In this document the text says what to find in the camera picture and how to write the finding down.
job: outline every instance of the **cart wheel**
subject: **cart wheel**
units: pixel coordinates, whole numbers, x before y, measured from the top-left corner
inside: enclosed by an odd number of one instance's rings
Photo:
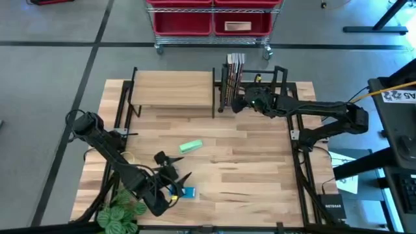
[[[156,48],[156,53],[158,55],[162,55],[163,54],[163,46],[162,45],[155,45]]]
[[[273,51],[271,50],[271,48],[267,48],[265,47],[263,50],[263,58],[265,60],[269,60],[273,55]]]

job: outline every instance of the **potted plant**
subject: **potted plant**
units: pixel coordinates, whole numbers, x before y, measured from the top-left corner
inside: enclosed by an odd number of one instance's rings
[[[131,201],[131,194],[122,189],[98,213],[97,222],[105,234],[135,234],[138,229],[136,215],[143,215],[146,209],[143,203]]]

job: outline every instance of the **red storage cart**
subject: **red storage cart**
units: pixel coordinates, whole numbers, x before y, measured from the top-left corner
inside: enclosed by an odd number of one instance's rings
[[[267,36],[272,32],[272,15],[270,13],[217,13],[214,16],[215,34],[217,36]],[[232,22],[250,22],[251,30],[226,31],[225,24]]]
[[[211,13],[155,13],[153,30],[161,36],[209,36]]]
[[[274,8],[282,0],[214,0],[216,7]]]
[[[163,46],[166,44],[262,45],[263,58],[267,60],[273,54],[270,37],[273,35],[273,26],[284,2],[284,0],[142,1],[155,34],[155,49],[160,55],[163,54]]]
[[[146,0],[153,7],[211,7],[213,0]]]

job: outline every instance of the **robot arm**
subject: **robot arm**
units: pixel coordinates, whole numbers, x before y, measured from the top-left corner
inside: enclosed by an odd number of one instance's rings
[[[121,134],[116,131],[104,130],[103,120],[94,113],[87,112],[76,119],[73,124],[72,133],[75,138],[85,141],[94,147],[110,163],[112,169],[118,172],[124,187],[131,192],[136,199],[143,198],[144,203],[155,215],[162,215],[169,209],[170,202],[166,201],[161,188],[173,186],[172,194],[178,198],[182,197],[183,184],[190,173],[179,181],[179,178],[172,163],[182,158],[171,159],[163,151],[154,156],[156,163],[160,166],[156,169],[148,168],[141,164],[129,164],[120,154],[124,149],[125,142]],[[142,168],[147,168],[153,175],[150,175]]]
[[[231,106],[234,113],[242,111],[245,107],[251,107],[254,111],[270,118],[308,114],[337,119],[317,129],[301,130],[298,141],[307,149],[311,149],[320,139],[341,133],[361,134],[367,132],[369,127],[368,112],[353,103],[299,101],[288,96],[286,92],[275,94],[270,88],[259,86],[256,82],[247,86],[244,95],[237,96]]]

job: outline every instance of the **book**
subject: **book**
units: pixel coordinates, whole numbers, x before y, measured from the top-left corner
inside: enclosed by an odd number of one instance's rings
[[[230,106],[231,102],[239,94],[240,83],[242,81],[242,70],[245,63],[245,54],[232,53],[227,55],[227,78],[225,89],[225,106]]]

